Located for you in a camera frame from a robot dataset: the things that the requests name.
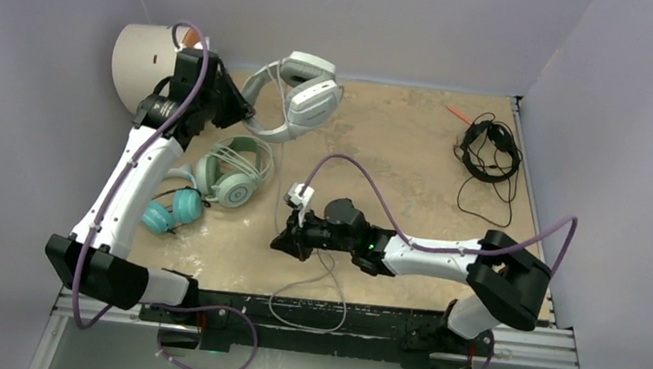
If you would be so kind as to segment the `mint green headphones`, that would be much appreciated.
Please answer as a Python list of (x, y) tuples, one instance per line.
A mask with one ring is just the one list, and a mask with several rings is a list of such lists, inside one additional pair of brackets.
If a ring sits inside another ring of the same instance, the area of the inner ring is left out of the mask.
[(197, 191), (224, 208), (243, 206), (275, 170), (270, 146), (251, 136), (216, 142), (194, 167)]

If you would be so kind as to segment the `white grey headphones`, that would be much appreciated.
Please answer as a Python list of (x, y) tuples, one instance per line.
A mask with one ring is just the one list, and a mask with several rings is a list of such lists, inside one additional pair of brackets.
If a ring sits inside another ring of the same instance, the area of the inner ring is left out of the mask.
[(269, 83), (281, 93), (284, 121), (274, 129), (264, 128), (255, 117), (242, 124), (254, 136), (268, 143), (286, 143), (326, 124), (343, 98), (344, 86), (336, 66), (324, 58), (294, 51), (289, 56), (260, 68), (243, 84), (241, 94), (255, 107), (262, 89)]

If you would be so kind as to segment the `teal cat-ear headphones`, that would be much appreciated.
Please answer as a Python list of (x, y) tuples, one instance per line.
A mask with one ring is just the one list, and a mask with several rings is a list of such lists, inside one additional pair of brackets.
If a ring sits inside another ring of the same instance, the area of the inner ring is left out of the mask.
[[(198, 190), (195, 175), (188, 164), (169, 169), (164, 179), (183, 179), (188, 184), (182, 188), (167, 190), (153, 197), (144, 210), (141, 223), (151, 232), (161, 235), (174, 233), (181, 225), (198, 220), (204, 211), (202, 193)], [(158, 203), (157, 198), (171, 196), (170, 206)]]

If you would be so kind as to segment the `black headphones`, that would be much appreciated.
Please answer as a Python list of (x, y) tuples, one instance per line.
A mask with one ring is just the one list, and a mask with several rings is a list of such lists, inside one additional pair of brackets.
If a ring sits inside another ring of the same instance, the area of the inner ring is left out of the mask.
[[(518, 193), (518, 178), (522, 168), (523, 153), (516, 143), (514, 131), (494, 112), (485, 112), (469, 118), (473, 125), (454, 141), (452, 152), (463, 164), (468, 178), (461, 184), (455, 195), (459, 211), (481, 219), (500, 229), (508, 228), (514, 220), (513, 203)], [(480, 181), (493, 188), (496, 197), (507, 207), (507, 219), (495, 221), (481, 212), (466, 209), (462, 196), (468, 183)]]

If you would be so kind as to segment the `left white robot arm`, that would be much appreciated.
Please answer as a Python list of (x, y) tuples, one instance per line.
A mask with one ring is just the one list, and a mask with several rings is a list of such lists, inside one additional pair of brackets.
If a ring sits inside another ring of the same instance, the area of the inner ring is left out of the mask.
[(227, 128), (252, 114), (218, 55), (185, 47), (173, 70), (140, 99), (127, 144), (93, 205), (66, 237), (52, 235), (45, 253), (70, 291), (120, 309), (162, 304), (173, 323), (191, 322), (199, 301), (188, 275), (149, 269), (128, 258), (158, 185), (207, 125)]

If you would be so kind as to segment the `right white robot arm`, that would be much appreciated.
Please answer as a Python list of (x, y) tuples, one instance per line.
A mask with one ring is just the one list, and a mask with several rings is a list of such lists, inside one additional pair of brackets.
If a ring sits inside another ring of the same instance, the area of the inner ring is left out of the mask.
[(420, 239), (367, 221), (350, 199), (332, 200), (322, 216), (290, 197), (291, 214), (270, 247), (307, 260), (317, 250), (347, 252), (353, 265), (375, 276), (417, 275), (467, 285), (472, 294), (455, 301), (438, 323), (437, 340), (456, 351), (472, 338), (509, 326), (537, 327), (552, 272), (506, 233), (489, 230), (467, 241)]

